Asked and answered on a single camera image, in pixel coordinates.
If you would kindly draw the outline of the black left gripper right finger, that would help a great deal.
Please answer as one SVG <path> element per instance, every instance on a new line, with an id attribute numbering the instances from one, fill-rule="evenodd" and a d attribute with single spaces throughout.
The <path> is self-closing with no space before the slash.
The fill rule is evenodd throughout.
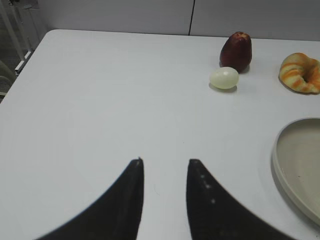
<path id="1" fill-rule="evenodd" d="M 290 239 L 241 205 L 199 159 L 188 164 L 186 208 L 194 240 Z"/>

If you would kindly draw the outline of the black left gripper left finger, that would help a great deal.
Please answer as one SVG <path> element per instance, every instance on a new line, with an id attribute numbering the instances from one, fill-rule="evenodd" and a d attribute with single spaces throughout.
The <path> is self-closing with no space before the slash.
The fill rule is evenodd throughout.
<path id="1" fill-rule="evenodd" d="M 135 240 L 144 204 L 144 163 L 133 159 L 94 203 L 43 240 Z"/>

